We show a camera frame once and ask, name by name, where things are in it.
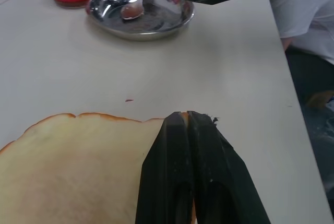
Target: person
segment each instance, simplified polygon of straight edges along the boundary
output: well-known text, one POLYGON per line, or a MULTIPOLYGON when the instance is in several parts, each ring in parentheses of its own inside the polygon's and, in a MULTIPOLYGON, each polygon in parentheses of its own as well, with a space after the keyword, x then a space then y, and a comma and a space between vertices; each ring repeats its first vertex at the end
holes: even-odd
POLYGON ((334 0, 270 0, 319 172, 334 213, 334 0))

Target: red sauce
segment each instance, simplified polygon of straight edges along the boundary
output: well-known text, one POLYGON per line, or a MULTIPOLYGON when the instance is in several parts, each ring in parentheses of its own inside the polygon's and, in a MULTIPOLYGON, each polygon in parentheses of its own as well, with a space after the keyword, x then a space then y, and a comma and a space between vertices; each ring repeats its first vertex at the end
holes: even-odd
POLYGON ((144 12, 142 6, 125 5, 121 10, 121 17, 123 19, 132 19, 139 17, 144 12))

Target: metal spoon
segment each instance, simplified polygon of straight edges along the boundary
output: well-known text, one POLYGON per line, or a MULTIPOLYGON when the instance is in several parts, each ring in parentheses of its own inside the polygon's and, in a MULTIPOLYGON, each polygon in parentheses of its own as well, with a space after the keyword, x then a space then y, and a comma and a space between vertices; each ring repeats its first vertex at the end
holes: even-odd
POLYGON ((128 3, 121 9, 121 17, 125 20, 136 19, 144 14, 144 6, 142 0, 128 3))

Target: dark pants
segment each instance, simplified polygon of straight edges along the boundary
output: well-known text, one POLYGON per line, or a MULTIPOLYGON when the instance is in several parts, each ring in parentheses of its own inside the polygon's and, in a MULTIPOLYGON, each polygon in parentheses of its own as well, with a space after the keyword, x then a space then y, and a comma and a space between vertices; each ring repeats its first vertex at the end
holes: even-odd
POLYGON ((306 103, 307 99, 315 93, 334 90, 334 65, 318 56, 295 49, 288 49, 286 55, 313 152, 333 213, 334 112, 328 108, 311 108, 306 106, 306 103))

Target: metal plate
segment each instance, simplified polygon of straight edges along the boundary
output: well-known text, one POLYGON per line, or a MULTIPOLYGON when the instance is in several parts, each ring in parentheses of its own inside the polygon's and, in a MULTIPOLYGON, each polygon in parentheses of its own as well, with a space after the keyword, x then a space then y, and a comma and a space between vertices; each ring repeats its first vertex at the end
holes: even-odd
POLYGON ((122 6, 136 0, 90 0, 86 12, 100 27, 129 40, 155 40, 179 31, 194 16, 184 0, 144 0, 145 12, 133 20, 121 18, 122 6))

